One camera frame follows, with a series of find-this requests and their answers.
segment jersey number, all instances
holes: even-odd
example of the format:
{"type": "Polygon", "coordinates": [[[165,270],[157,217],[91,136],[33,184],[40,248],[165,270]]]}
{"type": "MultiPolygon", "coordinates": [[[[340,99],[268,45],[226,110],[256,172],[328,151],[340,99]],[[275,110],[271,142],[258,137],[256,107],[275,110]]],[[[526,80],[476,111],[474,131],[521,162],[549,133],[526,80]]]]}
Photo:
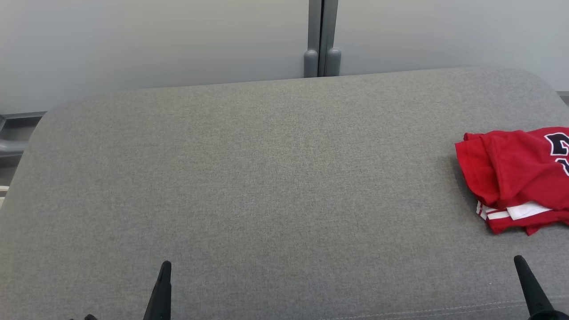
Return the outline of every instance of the jersey number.
{"type": "MultiPolygon", "coordinates": [[[[566,134],[562,132],[547,134],[545,139],[551,144],[551,155],[569,155],[569,137],[566,134]]],[[[569,175],[569,162],[566,158],[557,158],[555,162],[561,163],[565,174],[569,175]]]]}

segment red jersey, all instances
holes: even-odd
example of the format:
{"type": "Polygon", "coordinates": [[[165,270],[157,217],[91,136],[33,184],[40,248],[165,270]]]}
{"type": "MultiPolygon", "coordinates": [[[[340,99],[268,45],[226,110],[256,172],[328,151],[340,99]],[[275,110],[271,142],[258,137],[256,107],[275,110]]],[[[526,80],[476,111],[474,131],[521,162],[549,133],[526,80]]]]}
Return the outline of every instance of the red jersey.
{"type": "Polygon", "coordinates": [[[569,210],[569,128],[465,134],[456,154],[468,187],[492,208],[530,201],[569,210]]]}

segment fabric texture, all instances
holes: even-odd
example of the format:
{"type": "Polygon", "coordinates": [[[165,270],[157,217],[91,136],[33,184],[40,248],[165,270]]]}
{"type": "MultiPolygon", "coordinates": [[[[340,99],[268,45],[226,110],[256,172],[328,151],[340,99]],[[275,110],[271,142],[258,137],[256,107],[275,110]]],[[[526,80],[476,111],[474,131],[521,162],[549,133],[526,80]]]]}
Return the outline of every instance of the fabric texture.
{"type": "Polygon", "coordinates": [[[0,210],[0,318],[524,319],[569,229],[494,236],[464,132],[567,126],[538,77],[455,68],[119,92],[48,112],[0,210]]]}

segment white wall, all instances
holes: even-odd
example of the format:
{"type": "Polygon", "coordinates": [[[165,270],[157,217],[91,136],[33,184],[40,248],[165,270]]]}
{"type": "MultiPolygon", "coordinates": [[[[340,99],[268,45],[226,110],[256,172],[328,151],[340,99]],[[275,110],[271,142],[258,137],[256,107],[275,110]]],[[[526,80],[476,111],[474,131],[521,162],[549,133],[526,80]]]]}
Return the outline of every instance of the white wall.
{"type": "Polygon", "coordinates": [[[306,0],[0,0],[0,114],[303,76],[306,0]]]}
{"type": "Polygon", "coordinates": [[[569,91],[568,0],[340,0],[341,75],[466,65],[526,69],[569,91]]]}

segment folded shirt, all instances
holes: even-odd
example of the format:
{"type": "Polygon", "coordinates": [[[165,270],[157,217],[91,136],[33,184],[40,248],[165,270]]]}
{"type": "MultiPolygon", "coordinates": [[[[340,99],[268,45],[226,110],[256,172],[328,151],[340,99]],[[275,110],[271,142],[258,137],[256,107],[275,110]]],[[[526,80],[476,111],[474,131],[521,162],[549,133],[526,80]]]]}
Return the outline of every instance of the folded shirt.
{"type": "Polygon", "coordinates": [[[569,221],[569,128],[466,133],[456,154],[494,233],[569,221]]]}

